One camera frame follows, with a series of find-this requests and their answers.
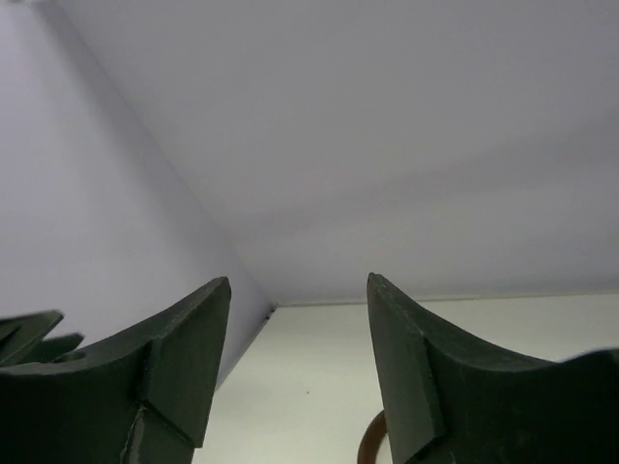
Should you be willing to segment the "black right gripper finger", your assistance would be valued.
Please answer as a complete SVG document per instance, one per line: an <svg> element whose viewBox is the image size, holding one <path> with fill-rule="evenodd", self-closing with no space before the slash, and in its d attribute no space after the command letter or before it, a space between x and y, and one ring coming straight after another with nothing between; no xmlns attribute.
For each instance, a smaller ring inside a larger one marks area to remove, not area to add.
<svg viewBox="0 0 619 464"><path fill-rule="evenodd" d="M397 463L614 463L618 352L561 362L488 342L432 313L383 275L368 321Z"/></svg>

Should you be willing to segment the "brown silver headphones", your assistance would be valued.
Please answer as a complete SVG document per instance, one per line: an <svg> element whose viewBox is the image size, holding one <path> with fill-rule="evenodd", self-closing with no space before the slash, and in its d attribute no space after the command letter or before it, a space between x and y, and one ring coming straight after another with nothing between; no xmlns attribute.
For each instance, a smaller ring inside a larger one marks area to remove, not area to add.
<svg viewBox="0 0 619 464"><path fill-rule="evenodd" d="M357 464L375 464L385 438L388 436L385 413L381 410L369 423L357 451Z"/></svg>

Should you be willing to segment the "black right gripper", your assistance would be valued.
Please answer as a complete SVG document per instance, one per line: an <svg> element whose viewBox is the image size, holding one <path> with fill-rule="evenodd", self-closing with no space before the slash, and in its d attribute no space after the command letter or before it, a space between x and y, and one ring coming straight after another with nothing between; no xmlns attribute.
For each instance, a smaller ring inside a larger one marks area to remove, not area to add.
<svg viewBox="0 0 619 464"><path fill-rule="evenodd" d="M203 443L231 286L215 278L92 344L58 309L1 319L5 463L189 463Z"/></svg>

